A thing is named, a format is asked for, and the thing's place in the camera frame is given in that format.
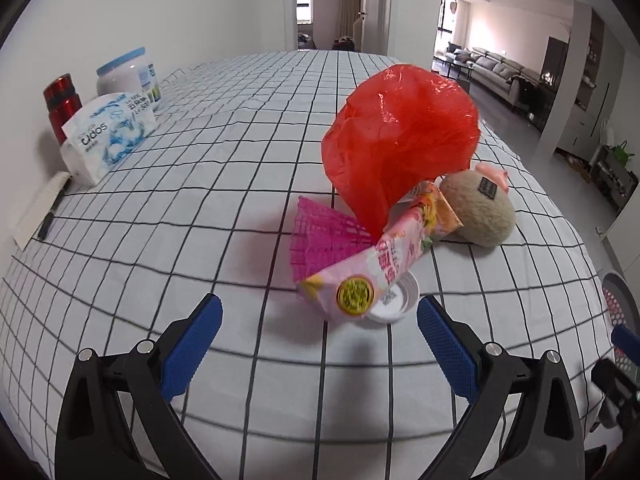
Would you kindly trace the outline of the red thermos bottle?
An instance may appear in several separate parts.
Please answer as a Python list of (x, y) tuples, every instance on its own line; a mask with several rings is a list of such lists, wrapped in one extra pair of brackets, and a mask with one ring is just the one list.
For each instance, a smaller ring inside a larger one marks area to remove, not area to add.
[(62, 145), (66, 141), (62, 127), (82, 107), (70, 74), (64, 74), (52, 81), (43, 90), (43, 97), (55, 139)]

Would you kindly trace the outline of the white blue tissue pack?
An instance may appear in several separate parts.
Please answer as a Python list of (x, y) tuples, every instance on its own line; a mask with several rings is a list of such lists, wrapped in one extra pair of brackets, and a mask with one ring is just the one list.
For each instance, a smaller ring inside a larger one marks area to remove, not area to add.
[(155, 128), (154, 110), (145, 93), (104, 94), (62, 125), (61, 156), (77, 183), (96, 186)]

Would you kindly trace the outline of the pink mesh net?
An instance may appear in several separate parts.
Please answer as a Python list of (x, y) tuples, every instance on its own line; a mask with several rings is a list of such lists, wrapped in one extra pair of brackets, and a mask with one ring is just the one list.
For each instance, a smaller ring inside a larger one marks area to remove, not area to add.
[(299, 197), (290, 246), (295, 283), (372, 245), (370, 234), (353, 216)]

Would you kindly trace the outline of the red plastic bag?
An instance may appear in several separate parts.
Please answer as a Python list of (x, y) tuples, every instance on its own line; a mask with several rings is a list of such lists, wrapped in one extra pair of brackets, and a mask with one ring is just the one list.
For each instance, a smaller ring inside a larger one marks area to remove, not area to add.
[(395, 64), (363, 81), (321, 141), (324, 172), (378, 240), (390, 208), (422, 181), (468, 169), (478, 111), (453, 80)]

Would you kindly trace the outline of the grey perforated trash basket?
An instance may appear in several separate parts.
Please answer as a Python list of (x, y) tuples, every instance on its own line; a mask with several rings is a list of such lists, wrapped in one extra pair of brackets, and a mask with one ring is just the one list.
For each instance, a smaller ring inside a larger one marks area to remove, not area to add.
[[(602, 292), (613, 328), (624, 324), (639, 336), (639, 310), (625, 280), (616, 272), (601, 276)], [(615, 364), (633, 382), (639, 383), (639, 367), (614, 347)]]

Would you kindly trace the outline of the grey sofa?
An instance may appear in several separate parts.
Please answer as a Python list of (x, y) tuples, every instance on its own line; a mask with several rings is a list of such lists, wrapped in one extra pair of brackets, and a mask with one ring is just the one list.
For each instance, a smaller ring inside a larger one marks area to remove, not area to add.
[(529, 110), (538, 86), (534, 70), (496, 52), (457, 44), (448, 44), (445, 58), (463, 78), (484, 86), (512, 108)]

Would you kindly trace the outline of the white plastic lid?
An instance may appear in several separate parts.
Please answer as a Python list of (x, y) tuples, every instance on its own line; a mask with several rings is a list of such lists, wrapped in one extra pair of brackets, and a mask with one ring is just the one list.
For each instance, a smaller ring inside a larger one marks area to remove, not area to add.
[(408, 315), (418, 305), (419, 299), (419, 283), (416, 277), (407, 271), (371, 307), (367, 318), (381, 324), (394, 324)]

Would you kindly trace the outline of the white jar blue lid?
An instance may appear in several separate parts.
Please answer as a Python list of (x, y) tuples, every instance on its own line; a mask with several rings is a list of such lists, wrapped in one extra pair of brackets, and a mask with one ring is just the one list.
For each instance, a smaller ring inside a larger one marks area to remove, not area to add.
[(96, 70), (96, 93), (99, 96), (117, 92), (144, 93), (152, 110), (160, 108), (162, 94), (152, 61), (140, 47), (114, 58)]

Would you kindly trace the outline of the white low cabinet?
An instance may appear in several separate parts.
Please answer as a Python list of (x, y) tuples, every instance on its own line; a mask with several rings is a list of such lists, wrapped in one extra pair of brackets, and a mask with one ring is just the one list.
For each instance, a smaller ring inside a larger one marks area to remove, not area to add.
[(628, 200), (603, 239), (616, 270), (628, 283), (639, 279), (640, 197), (639, 189)]

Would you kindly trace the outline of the green bag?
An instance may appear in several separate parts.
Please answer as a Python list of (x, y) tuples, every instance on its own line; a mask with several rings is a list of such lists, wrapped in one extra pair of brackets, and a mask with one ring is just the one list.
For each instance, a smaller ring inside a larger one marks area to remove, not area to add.
[(628, 141), (623, 140), (620, 144), (616, 144), (612, 147), (612, 155), (613, 157), (623, 166), (625, 167), (628, 162), (634, 158), (634, 153), (631, 153), (627, 150)]

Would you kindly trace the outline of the pink snack wrapper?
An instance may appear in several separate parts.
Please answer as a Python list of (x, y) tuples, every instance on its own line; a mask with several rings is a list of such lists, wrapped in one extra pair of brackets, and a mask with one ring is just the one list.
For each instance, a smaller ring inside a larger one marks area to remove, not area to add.
[(372, 246), (294, 282), (308, 304), (329, 320), (343, 323), (366, 318), (384, 292), (433, 243), (462, 227), (433, 182), (421, 182), (400, 203), (406, 209), (379, 240), (372, 238)]

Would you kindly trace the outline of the beige plush ball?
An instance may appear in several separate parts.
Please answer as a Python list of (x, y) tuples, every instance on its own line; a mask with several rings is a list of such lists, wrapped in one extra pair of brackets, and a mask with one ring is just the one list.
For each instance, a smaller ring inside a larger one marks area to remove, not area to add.
[(458, 234), (485, 248), (501, 245), (515, 226), (515, 210), (508, 196), (474, 168), (448, 174), (439, 185), (462, 227)]

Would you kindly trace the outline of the pink pig toy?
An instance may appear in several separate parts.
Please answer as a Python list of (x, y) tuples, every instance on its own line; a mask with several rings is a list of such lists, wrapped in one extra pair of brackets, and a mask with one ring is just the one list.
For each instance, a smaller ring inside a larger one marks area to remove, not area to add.
[(509, 175), (505, 169), (491, 165), (489, 162), (478, 162), (474, 170), (498, 185), (503, 192), (509, 192)]

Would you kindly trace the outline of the checked white tablecloth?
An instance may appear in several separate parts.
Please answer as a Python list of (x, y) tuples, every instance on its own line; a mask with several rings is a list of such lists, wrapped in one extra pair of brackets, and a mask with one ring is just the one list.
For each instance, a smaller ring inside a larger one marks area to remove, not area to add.
[(320, 142), (382, 56), (205, 64), (95, 188), (70, 188), (1, 282), (2, 413), (46, 474), (79, 350), (124, 353), (208, 292), (221, 329), (174, 407), (226, 479), (414, 479), (466, 408), (416, 319), (327, 323), (295, 291), (299, 197), (344, 208)]

